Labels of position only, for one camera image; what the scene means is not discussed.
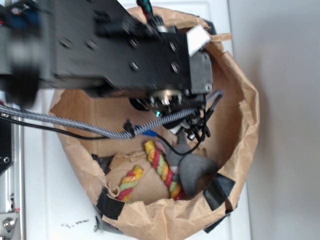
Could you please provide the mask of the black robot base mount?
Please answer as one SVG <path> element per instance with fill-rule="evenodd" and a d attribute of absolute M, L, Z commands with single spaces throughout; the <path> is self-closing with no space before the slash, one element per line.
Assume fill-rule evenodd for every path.
<path fill-rule="evenodd" d="M 13 165 L 13 130 L 10 116 L 0 112 L 0 175 Z"/>

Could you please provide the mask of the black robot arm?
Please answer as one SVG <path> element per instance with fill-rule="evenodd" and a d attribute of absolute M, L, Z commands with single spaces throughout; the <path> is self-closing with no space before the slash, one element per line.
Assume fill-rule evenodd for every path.
<path fill-rule="evenodd" d="M 0 7 L 2 115 L 59 124 L 129 139 L 164 126 L 209 136 L 213 113 L 210 57 L 191 50 L 189 34 L 166 26 L 148 0 L 142 19 L 116 0 L 17 0 Z M 28 111 L 41 89 L 76 89 L 93 98 L 125 97 L 158 119 L 124 124 L 116 132 L 88 123 Z"/>

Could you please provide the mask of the black gripper body with motor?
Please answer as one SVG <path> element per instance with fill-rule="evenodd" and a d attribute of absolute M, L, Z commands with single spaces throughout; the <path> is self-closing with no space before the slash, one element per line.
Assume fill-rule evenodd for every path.
<path fill-rule="evenodd" d="M 132 34 L 130 40 L 136 47 L 137 40 L 144 44 L 155 43 L 155 49 L 164 51 L 168 48 L 171 53 L 178 54 L 178 60 L 170 62 L 170 70 L 182 76 L 182 85 L 172 87 L 172 80 L 164 77 L 157 81 L 152 90 L 146 92 L 142 98 L 130 98 L 130 104 L 139 111 L 156 111 L 158 116 L 172 116 L 186 112 L 192 108 L 193 112 L 186 117 L 164 124 L 166 129 L 174 129 L 176 133 L 185 130 L 188 138 L 199 138 L 198 132 L 204 129 L 209 136 L 206 122 L 211 113 L 201 117 L 200 112 L 206 108 L 206 94 L 213 90 L 212 64 L 209 55 L 203 51 L 210 41 L 208 32 L 197 25 L 188 31 L 180 31 L 174 25 L 148 26 L 147 29 Z"/>

